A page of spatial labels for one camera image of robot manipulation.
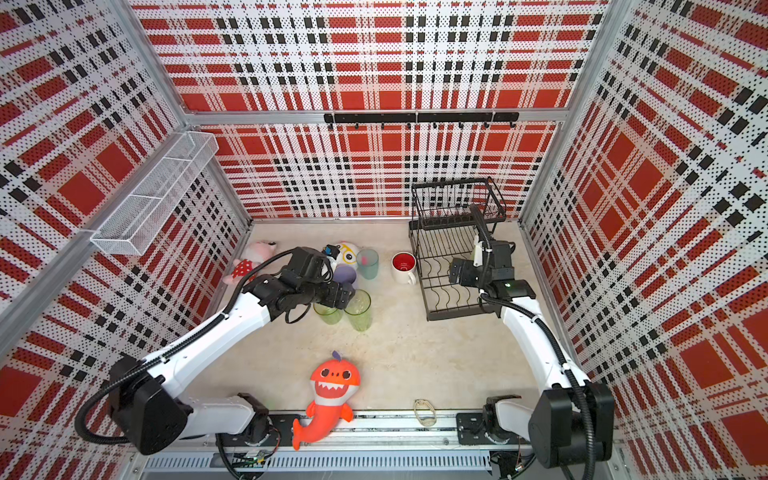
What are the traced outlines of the black wire dish rack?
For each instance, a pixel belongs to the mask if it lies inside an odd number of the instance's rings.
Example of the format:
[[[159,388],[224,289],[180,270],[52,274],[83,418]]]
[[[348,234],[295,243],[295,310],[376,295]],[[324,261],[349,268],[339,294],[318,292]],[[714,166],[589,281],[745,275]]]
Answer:
[[[483,312],[477,291],[450,281],[451,262],[472,259],[477,228],[474,210],[487,228],[506,220],[506,202],[491,178],[417,183],[411,186],[409,240],[429,321]]]

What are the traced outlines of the purple plastic cup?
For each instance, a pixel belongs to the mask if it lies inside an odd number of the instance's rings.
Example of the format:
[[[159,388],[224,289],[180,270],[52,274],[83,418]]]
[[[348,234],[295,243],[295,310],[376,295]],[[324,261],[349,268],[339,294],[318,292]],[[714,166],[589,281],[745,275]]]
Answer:
[[[340,284],[351,285],[355,290],[358,289],[357,270],[346,264],[336,266],[333,274],[333,280]]]

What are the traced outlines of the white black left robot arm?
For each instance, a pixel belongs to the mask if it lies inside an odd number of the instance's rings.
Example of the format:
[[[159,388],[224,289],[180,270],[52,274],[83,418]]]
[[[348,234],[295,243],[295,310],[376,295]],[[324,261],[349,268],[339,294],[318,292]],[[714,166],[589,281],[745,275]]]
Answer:
[[[276,274],[255,267],[237,284],[225,307],[163,349],[141,360],[127,357],[110,371],[117,387],[109,414],[127,441],[152,455],[178,440],[207,435],[237,436],[253,444],[270,432],[267,408],[253,396],[195,400],[185,391],[209,365],[240,340],[298,306],[344,309],[355,296],[333,278],[330,259],[311,248],[285,252]]]

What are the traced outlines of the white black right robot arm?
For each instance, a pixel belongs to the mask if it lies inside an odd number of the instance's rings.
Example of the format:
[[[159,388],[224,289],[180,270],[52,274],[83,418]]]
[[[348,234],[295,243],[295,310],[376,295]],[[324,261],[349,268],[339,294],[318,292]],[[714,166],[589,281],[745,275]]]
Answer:
[[[487,399],[481,429],[501,442],[513,435],[529,442],[546,468],[570,477],[580,465],[591,479],[612,456],[615,399],[608,386],[592,381],[567,354],[545,321],[527,281],[514,276],[509,242],[479,240],[469,259],[451,262],[449,280],[479,293],[481,306],[511,331],[527,361],[539,398],[534,407],[513,396]]]

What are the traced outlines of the tall green plastic cup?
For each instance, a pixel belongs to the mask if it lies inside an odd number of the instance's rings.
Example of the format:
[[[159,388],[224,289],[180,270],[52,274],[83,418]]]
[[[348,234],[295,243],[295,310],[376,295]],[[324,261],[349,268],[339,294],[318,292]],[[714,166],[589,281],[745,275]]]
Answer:
[[[372,301],[368,292],[357,290],[345,308],[352,327],[358,332],[368,330],[372,324]]]

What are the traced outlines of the short green plastic cup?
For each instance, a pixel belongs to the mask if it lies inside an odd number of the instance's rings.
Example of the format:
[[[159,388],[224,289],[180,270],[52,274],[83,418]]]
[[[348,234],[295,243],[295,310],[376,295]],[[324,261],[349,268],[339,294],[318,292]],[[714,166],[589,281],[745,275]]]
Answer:
[[[313,305],[313,310],[327,325],[338,324],[342,320],[344,314],[344,312],[338,308],[327,307],[319,303]]]

